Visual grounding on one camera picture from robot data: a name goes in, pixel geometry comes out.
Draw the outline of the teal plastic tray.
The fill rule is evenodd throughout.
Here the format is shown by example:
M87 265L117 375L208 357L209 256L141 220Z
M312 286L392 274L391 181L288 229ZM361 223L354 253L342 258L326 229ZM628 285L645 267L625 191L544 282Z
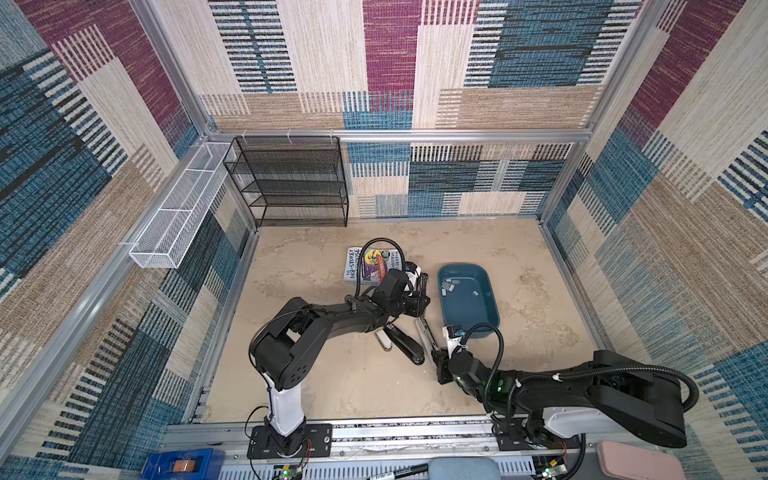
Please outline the teal plastic tray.
M448 278L474 278L479 284L477 298L444 297L441 283ZM457 325L463 330L479 324L499 328L500 314L487 271L471 263L446 264L438 271L441 313L444 325Z

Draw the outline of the small white mini stapler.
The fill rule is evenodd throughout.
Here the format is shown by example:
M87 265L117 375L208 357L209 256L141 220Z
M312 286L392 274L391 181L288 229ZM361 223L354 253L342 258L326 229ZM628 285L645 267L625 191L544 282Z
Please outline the small white mini stapler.
M383 329L375 331L376 338L384 351L389 352L393 348L393 342Z

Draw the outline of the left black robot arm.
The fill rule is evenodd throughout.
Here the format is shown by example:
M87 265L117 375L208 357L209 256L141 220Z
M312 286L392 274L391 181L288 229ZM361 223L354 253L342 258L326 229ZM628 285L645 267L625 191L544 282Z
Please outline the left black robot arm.
M376 243L394 247L399 268L386 271L376 285L363 289L362 271L367 250ZM430 303L428 275L405 259L402 248L388 238L374 238L358 255L355 293L334 305L310 304L290 299L277 315L252 338L248 347L251 365L262 377L268 394L267 414L261 426L246 428L250 459L293 457L308 454L311 445L329 438L332 426L307 424L302 408L301 384L325 343L353 333L382 331L386 339L416 365L425 362L424 348L393 322L405 315L419 319Z

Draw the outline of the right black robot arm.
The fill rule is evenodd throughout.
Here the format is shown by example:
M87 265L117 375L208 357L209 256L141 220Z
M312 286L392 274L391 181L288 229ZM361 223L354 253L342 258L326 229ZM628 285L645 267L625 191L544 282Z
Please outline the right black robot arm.
M686 374L609 350L562 370L503 370L498 362L485 365L468 348L477 330L491 329L446 326L447 345L431 357L440 383L455 383L481 404L500 449L572 446L591 434L614 432L660 447L686 447L684 415L699 398Z

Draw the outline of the staple strips in tray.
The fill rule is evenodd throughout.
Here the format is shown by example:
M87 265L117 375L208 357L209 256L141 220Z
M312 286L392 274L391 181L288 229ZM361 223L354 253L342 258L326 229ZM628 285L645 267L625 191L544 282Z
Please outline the staple strips in tray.
M444 297L477 298L480 296L479 284L474 278L448 278L441 283Z

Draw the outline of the treehouse paperback book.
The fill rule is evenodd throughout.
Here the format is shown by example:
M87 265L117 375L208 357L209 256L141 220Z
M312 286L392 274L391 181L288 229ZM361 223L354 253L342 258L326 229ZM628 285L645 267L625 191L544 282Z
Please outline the treehouse paperback book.
M343 275L343 279L347 283L356 282L360 251L360 247L350 247L347 250ZM369 248L363 259L360 282L362 284L378 284L389 270L401 270L402 267L402 258L396 249Z

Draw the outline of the grey blue chair back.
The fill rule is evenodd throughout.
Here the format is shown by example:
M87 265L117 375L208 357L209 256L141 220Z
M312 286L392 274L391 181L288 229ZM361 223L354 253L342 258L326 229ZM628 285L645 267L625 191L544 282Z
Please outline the grey blue chair back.
M443 457L429 463L430 480L500 480L498 464L488 458Z

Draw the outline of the pink case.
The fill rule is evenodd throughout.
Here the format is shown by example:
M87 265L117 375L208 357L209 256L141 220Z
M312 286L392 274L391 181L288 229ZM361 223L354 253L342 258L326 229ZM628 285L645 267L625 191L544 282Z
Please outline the pink case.
M602 473L624 480L685 480L680 461L669 454L613 441L600 442L596 449Z

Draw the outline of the blue box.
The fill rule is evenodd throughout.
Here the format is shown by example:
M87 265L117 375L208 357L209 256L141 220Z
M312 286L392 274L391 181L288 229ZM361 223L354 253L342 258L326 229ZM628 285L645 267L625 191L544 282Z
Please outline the blue box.
M223 450L213 448L151 454L140 479L216 480L224 457Z

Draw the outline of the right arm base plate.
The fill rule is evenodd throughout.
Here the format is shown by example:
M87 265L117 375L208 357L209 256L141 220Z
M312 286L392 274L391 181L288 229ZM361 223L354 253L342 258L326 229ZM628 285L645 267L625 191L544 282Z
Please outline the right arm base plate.
M580 437L561 437L547 430L536 416L514 416L510 419L491 418L491 433L501 451L578 449Z

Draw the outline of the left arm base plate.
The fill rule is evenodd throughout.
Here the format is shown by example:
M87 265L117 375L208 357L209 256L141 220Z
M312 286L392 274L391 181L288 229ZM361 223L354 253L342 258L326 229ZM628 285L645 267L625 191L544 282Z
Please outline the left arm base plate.
M330 423L300 425L288 436L280 435L270 424L255 426L247 450L249 460L277 458L310 459L330 456L333 426Z

